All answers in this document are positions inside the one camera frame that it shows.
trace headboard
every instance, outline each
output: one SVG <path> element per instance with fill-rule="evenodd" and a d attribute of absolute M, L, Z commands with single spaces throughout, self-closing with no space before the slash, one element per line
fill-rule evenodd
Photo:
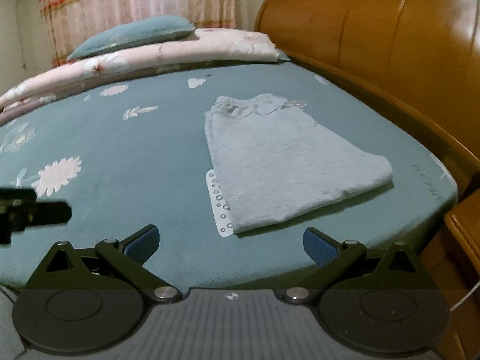
<path fill-rule="evenodd" d="M 480 171 L 479 0 L 265 0 L 278 48 L 424 144 L 462 194 Z"/>

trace pillow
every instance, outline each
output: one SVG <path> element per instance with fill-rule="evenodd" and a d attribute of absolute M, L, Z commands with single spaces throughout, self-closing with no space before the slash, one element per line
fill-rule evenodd
<path fill-rule="evenodd" d="M 195 26 L 182 16 L 162 15 L 121 24 L 92 36 L 72 52 L 67 61 L 112 53 L 130 47 L 184 38 Z"/>

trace metal bolt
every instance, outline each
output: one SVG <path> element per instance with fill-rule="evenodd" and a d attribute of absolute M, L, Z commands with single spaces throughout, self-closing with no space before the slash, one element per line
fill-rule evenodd
<path fill-rule="evenodd" d="M 305 299 L 310 295 L 310 292 L 303 287 L 292 287 L 286 290 L 285 295 L 290 299 Z"/>
<path fill-rule="evenodd" d="M 157 298 L 160 299 L 172 299 L 176 297 L 178 291 L 176 288 L 170 286 L 159 287 L 153 292 Z"/>

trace white cable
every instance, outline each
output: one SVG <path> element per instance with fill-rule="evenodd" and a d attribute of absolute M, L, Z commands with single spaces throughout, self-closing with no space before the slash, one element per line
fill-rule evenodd
<path fill-rule="evenodd" d="M 476 283 L 476 285 L 474 286 L 474 288 L 472 288 L 469 293 L 467 295 L 465 295 L 462 300 L 460 300 L 460 302 L 458 302 L 457 304 L 455 304 L 451 309 L 450 309 L 450 312 L 452 312 L 453 310 L 455 310 L 457 307 L 459 307 L 463 302 L 465 302 L 465 300 L 467 300 L 469 298 L 469 296 L 471 294 L 473 294 L 476 290 L 478 290 L 478 288 L 480 287 L 480 281 L 478 283 Z"/>

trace teal bed sheet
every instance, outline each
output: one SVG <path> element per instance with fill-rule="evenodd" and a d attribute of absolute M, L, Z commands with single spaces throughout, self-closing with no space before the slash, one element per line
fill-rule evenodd
<path fill-rule="evenodd" d="M 218 96 L 261 93 L 305 102 L 317 122 L 385 156 L 393 182 L 280 225 L 221 237 L 206 185 L 212 163 L 203 114 Z M 302 247 L 306 227 L 376 248 L 405 240 L 419 251 L 457 198 L 455 183 L 425 147 L 291 62 L 106 85 L 0 127 L 0 145 L 0 185 L 33 185 L 41 199 L 66 199 L 73 208 L 68 225 L 28 229 L 0 249 L 0 283 L 12 287 L 25 285 L 57 240 L 88 248 L 148 224 L 158 226 L 160 247 L 145 267 L 182 291 L 288 286 L 315 268 Z"/>

